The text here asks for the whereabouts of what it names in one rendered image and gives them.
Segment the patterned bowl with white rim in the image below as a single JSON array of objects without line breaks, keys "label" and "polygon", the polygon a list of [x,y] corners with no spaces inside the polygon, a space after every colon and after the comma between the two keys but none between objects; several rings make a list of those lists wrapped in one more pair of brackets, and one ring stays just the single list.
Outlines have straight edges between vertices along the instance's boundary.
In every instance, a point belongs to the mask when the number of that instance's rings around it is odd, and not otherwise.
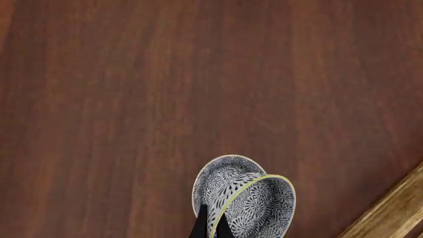
[{"label": "patterned bowl with white rim", "polygon": [[254,160],[237,154],[219,156],[208,162],[198,173],[192,187],[192,209],[198,214],[202,204],[210,205],[215,193],[229,180],[245,173],[266,171]]}]

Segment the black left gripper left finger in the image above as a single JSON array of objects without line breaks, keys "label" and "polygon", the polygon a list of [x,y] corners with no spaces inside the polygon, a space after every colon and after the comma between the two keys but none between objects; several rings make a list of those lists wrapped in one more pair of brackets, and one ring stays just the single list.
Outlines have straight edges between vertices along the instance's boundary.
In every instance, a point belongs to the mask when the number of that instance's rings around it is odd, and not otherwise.
[{"label": "black left gripper left finger", "polygon": [[201,205],[189,238],[208,238],[208,206]]}]

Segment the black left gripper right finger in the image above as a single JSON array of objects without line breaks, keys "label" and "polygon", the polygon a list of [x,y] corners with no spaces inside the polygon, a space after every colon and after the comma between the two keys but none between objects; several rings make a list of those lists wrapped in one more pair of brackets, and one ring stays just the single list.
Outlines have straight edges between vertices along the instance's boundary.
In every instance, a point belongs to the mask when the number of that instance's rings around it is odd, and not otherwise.
[{"label": "black left gripper right finger", "polygon": [[215,230],[216,238],[234,238],[225,214],[222,214]]}]

